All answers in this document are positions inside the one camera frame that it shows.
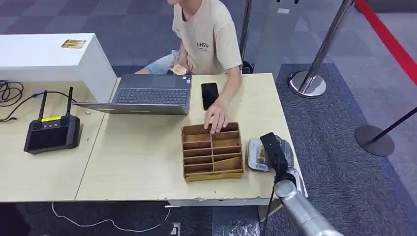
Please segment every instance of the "gold card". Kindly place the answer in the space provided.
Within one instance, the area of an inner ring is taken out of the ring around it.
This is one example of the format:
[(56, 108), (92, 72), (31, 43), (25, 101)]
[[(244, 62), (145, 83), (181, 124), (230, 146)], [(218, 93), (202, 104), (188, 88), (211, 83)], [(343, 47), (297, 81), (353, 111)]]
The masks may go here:
[(62, 48), (82, 48), (85, 43), (86, 43), (85, 40), (67, 39), (61, 47)]
[(176, 75), (185, 75), (187, 73), (187, 69), (178, 63), (175, 63), (175, 65), (171, 68), (171, 71)]

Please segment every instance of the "red line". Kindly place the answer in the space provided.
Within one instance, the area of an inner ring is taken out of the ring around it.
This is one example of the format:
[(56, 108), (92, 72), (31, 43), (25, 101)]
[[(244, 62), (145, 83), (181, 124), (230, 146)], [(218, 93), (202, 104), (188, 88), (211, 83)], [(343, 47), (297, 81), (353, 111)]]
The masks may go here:
[(417, 85), (417, 64), (395, 39), (388, 28), (381, 22), (375, 12), (365, 0), (355, 0), (356, 6), (368, 20), (371, 27), (388, 48), (389, 52), (397, 60), (398, 64), (408, 74), (410, 79)]

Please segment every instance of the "man's right hand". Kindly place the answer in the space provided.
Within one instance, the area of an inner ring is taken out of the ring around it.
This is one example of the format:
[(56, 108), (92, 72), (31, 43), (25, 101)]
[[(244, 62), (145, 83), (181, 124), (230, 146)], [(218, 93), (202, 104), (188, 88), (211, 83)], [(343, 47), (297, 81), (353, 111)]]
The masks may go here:
[(184, 67), (187, 70), (187, 74), (190, 73), (190, 67), (188, 66), (187, 58), (186, 59), (178, 59), (178, 64), (180, 64), (182, 67)]

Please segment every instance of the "man's left arm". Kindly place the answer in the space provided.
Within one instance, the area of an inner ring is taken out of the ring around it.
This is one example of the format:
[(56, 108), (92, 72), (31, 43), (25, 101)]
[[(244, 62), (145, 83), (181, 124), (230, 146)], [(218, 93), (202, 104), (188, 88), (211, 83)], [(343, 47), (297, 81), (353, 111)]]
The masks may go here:
[(233, 21), (220, 28), (215, 35), (217, 59), (225, 68), (227, 81), (222, 93), (206, 111), (204, 128), (207, 129), (211, 123), (211, 133), (220, 132), (222, 127), (229, 123), (227, 105), (235, 96), (242, 83), (239, 66), (242, 64), (239, 52), (238, 39)]
[(210, 132), (218, 133), (222, 127), (226, 127), (229, 123), (227, 115), (227, 105), (238, 92), (242, 84), (242, 75), (240, 74), (239, 66), (235, 66), (227, 70), (227, 81), (223, 87), (222, 93), (216, 101), (206, 111), (204, 118), (204, 128), (207, 129), (211, 123)]

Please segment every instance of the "laptop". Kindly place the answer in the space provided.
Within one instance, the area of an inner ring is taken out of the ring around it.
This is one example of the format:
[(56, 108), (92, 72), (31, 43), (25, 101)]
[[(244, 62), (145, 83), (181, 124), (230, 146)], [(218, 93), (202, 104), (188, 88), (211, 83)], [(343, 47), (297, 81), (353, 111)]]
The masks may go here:
[(191, 75), (123, 75), (111, 103), (74, 105), (110, 114), (186, 115)]

